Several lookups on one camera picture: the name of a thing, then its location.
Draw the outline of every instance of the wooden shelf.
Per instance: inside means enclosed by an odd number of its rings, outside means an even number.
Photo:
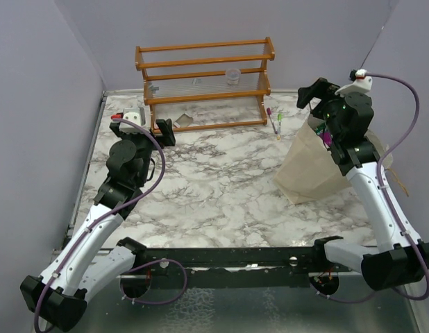
[[[197,51],[205,56],[198,58]],[[157,54],[154,61],[145,61]],[[275,51],[270,37],[264,40],[245,40],[238,42],[217,42],[205,44],[188,44],[175,46],[136,47],[135,66],[142,72],[144,79],[144,102],[150,105],[151,123],[155,121],[155,105],[165,103],[182,103],[189,101],[208,101],[211,99],[231,99],[255,96],[260,108],[262,120],[235,122],[216,125],[197,126],[197,129],[221,128],[267,124],[267,114],[264,110],[264,95],[270,94],[270,84],[267,77],[267,61],[275,58]],[[238,85],[228,85],[225,70],[195,71],[192,73],[149,76],[147,69],[179,66],[194,66],[222,64],[229,62],[260,61],[259,67],[239,68],[241,76]],[[179,131],[195,130],[180,128]]]

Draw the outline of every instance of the gray wall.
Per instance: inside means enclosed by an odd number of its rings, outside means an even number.
[[[270,36],[273,88],[318,76],[345,83],[368,54],[397,0],[56,0],[102,68],[108,89],[142,88],[135,46]]]
[[[409,221],[429,241],[429,0],[399,2],[364,68],[403,78],[419,93],[418,124],[394,153],[393,165],[411,196],[394,189]],[[407,88],[380,78],[374,80],[372,90],[372,128],[393,144],[412,120],[414,99]],[[429,314],[429,299],[423,304]]]
[[[0,1],[0,332],[29,332],[19,290],[61,244],[103,85],[54,2]]]

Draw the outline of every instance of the floor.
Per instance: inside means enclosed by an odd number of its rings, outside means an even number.
[[[295,94],[272,94],[264,104],[283,114],[280,141],[270,124],[176,134],[176,146],[165,149],[163,181],[104,246],[127,236],[149,247],[308,246],[330,235],[373,245],[373,231],[352,189],[300,205],[277,189],[272,178],[308,110],[296,108]],[[135,106],[144,106],[141,95],[106,101],[75,229],[105,180],[108,151],[118,140],[109,129],[110,115]],[[158,118],[176,120],[184,112],[194,117],[194,125],[259,119],[254,99],[167,105],[158,108]],[[159,160],[157,152],[153,158]]]

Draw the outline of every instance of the gray floor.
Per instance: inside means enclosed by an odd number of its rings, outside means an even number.
[[[163,300],[176,291],[156,291]],[[358,275],[345,276],[337,297],[358,299],[369,292]],[[89,304],[71,333],[365,333],[418,332],[410,304],[387,290],[361,305],[342,305],[316,296],[312,289],[190,289],[164,306],[132,305],[121,300],[118,281]]]

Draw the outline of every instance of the red object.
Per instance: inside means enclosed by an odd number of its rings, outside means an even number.
[[[117,113],[111,116],[111,119],[122,119],[122,117],[124,116],[123,113]]]

